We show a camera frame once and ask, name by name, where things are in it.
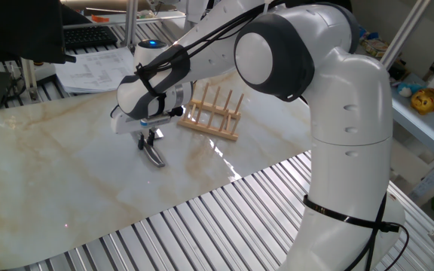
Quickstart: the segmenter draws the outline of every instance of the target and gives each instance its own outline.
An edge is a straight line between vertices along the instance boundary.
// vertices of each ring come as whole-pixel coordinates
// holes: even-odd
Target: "paper document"
[[[100,93],[116,90],[133,74],[133,55],[127,47],[76,56],[76,63],[55,64],[67,93]]]

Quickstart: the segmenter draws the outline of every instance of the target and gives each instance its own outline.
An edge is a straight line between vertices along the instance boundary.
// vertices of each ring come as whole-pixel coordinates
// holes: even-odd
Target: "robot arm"
[[[347,10],[330,4],[284,7],[283,2],[271,3],[262,15],[258,1],[221,1],[189,33],[122,81],[118,110],[141,122],[162,117],[170,122],[171,115],[182,113],[176,108],[191,99],[189,82],[237,68],[254,90],[285,102],[299,96],[308,101],[313,204],[349,219],[382,216],[403,224],[403,208],[385,196],[393,124],[386,69],[352,54],[358,29]],[[373,229],[345,222],[306,209],[280,269],[368,269],[399,237],[384,233],[370,244]],[[372,257],[360,260],[369,247]]]

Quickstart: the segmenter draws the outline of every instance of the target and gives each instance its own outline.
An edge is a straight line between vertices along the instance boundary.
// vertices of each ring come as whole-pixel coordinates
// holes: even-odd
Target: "metal grating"
[[[173,35],[161,23],[136,28],[138,40],[173,42]],[[120,42],[123,26],[111,29]],[[69,53],[115,48],[87,47]],[[0,71],[10,63],[16,65],[0,62]],[[55,81],[38,87],[36,101],[23,93],[5,107],[69,96],[76,95],[66,93]],[[11,271],[276,270],[298,233],[310,174],[310,152],[306,152],[78,248]],[[426,236],[434,231],[434,222],[393,184],[389,192],[405,207],[405,226],[411,234],[408,248],[392,270],[434,270],[434,244]],[[384,270],[404,241],[402,234],[375,270]]]

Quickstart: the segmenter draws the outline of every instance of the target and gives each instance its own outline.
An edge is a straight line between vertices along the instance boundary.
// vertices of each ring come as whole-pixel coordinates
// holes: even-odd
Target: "black monitor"
[[[0,0],[0,61],[74,62],[63,42],[60,0]]]

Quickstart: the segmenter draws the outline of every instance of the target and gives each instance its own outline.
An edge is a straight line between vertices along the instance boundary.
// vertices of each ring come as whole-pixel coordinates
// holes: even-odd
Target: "marble-patterned table surface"
[[[237,73],[198,81],[196,99],[206,82],[210,102],[217,86],[234,90],[230,108],[245,94],[239,139],[162,126],[162,169],[130,135],[112,132],[115,92],[0,110],[0,269],[63,253],[310,148],[302,101],[251,90]]]

